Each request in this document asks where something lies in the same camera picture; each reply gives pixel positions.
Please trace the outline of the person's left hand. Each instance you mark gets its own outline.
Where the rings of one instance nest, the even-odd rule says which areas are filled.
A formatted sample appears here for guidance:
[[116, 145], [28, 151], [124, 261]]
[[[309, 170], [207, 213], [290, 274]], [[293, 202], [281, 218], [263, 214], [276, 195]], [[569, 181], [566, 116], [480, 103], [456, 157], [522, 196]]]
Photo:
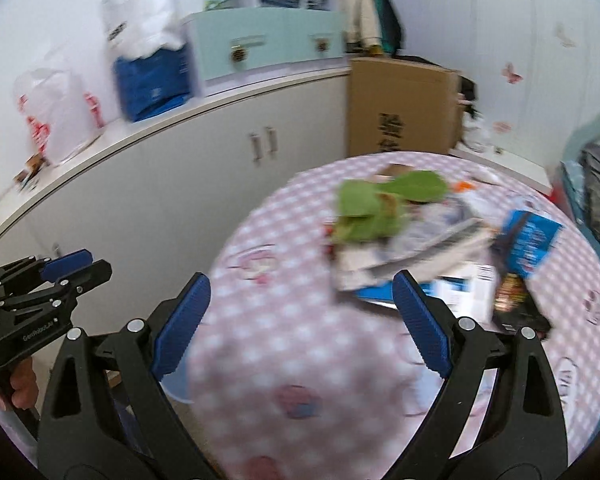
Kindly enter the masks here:
[[0, 409], [8, 411], [10, 408], [30, 410], [35, 407], [38, 400], [38, 383], [33, 368], [32, 358], [21, 361], [10, 376], [10, 386], [14, 392], [10, 396], [0, 393]]

